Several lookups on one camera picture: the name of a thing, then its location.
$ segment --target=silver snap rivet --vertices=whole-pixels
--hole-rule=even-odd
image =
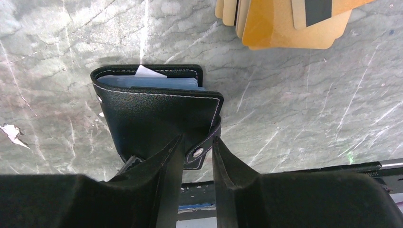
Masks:
[[[98,101],[102,104],[103,103],[102,99],[98,95],[96,97],[98,98]]]
[[[204,151],[203,147],[200,147],[199,149],[197,149],[197,150],[193,153],[193,158],[199,157],[199,156],[203,153],[203,151]]]

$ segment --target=wallet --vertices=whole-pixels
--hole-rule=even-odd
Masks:
[[[166,78],[130,77],[139,67],[111,65],[91,73],[119,156],[125,163],[133,157],[146,160],[183,135],[184,169],[200,169],[221,133],[223,96],[203,89],[199,65],[144,65]],[[113,77],[119,83],[111,83]]]

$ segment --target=black leather wallet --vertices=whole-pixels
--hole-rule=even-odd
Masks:
[[[144,65],[168,78],[193,77],[202,86],[199,65]],[[215,136],[221,133],[220,111],[224,101],[218,92],[116,87],[98,81],[102,76],[134,75],[139,65],[103,66],[91,73],[115,147],[124,162],[160,151],[183,134],[186,147],[185,170],[202,167]]]

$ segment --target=card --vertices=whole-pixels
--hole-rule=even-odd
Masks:
[[[350,14],[351,10],[297,30],[294,28],[291,1],[251,0],[242,43],[251,49],[327,49],[344,33]]]
[[[98,81],[106,85],[122,88],[149,87],[205,91],[204,87],[198,87],[195,78],[168,78],[142,65],[139,66],[135,75],[106,75],[98,78]]]
[[[304,29],[373,0],[291,0],[295,29]]]
[[[234,26],[236,23],[238,0],[224,0],[222,22],[224,25]]]
[[[217,18],[222,19],[222,13],[224,11],[224,0],[217,0],[217,3],[215,5],[215,16]]]
[[[236,32],[237,36],[242,39],[243,31],[245,29],[246,18],[248,16],[250,0],[239,0]]]

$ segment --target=marble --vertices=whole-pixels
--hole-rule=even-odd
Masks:
[[[214,0],[3,0],[0,173],[85,173],[123,165],[89,73],[107,64],[199,64],[225,97],[222,138],[262,173],[403,157],[403,3],[353,10],[327,50],[250,51]],[[183,182],[212,180],[211,153]]]

